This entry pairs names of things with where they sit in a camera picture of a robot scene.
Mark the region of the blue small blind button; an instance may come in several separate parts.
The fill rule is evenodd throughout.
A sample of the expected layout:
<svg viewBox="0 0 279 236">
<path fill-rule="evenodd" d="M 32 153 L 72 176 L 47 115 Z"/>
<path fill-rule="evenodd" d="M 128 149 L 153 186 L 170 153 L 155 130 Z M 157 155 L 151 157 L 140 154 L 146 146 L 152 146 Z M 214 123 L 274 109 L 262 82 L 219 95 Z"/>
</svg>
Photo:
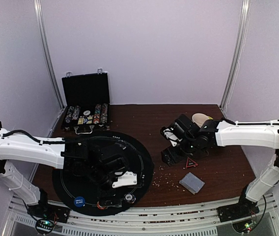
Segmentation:
<svg viewBox="0 0 279 236">
<path fill-rule="evenodd" d="M 73 201 L 75 207 L 84 207 L 85 206 L 85 198 L 82 196 L 78 196 Z"/>
</svg>

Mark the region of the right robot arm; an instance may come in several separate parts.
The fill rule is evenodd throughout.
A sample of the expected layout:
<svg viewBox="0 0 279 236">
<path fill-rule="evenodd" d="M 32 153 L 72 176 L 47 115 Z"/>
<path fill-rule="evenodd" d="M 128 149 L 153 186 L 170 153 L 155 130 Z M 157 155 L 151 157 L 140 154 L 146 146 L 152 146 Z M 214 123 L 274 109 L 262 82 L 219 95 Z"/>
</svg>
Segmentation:
<svg viewBox="0 0 279 236">
<path fill-rule="evenodd" d="M 206 118 L 202 125 L 181 114 L 170 126 L 160 130 L 171 145 L 162 151 L 162 161 L 169 166 L 193 155 L 206 155 L 212 147 L 256 146 L 275 150 L 266 170 L 244 187 L 234 213 L 246 216 L 263 195 L 279 182 L 279 119 L 239 122 L 226 118 Z"/>
</svg>

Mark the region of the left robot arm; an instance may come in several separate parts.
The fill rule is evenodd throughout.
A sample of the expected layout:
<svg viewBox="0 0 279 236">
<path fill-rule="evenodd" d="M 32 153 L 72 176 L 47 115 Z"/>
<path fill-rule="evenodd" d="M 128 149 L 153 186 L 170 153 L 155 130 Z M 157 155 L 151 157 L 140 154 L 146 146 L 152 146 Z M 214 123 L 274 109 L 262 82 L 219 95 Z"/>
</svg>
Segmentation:
<svg viewBox="0 0 279 236">
<path fill-rule="evenodd" d="M 14 160 L 52 167 L 59 199 L 90 216 L 114 215 L 135 205 L 146 194 L 154 169 L 147 149 L 123 133 L 42 138 L 24 130 L 8 131 L 0 122 L 0 180 L 42 218 L 53 214 L 47 193 L 25 180 Z"/>
</svg>

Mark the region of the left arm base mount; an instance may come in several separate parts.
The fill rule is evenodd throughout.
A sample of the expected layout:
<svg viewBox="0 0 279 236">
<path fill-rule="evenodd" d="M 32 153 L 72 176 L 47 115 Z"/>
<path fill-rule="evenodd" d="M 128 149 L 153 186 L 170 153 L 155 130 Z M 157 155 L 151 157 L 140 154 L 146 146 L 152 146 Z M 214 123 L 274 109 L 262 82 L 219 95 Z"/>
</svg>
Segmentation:
<svg viewBox="0 0 279 236">
<path fill-rule="evenodd" d="M 51 205 L 49 203 L 38 203 L 27 205 L 28 213 L 34 217 L 43 218 L 60 223 L 67 223 L 70 209 L 67 207 Z"/>
</svg>

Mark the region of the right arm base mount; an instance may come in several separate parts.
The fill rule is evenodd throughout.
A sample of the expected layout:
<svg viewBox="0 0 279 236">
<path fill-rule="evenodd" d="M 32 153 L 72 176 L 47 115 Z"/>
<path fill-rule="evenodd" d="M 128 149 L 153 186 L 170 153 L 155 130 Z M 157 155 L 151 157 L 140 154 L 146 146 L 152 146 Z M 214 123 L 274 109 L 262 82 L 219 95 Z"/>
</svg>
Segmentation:
<svg viewBox="0 0 279 236">
<path fill-rule="evenodd" d="M 249 217 L 252 213 L 259 213 L 260 210 L 256 205 L 232 204 L 217 208 L 220 222 L 233 221 L 244 217 Z"/>
</svg>

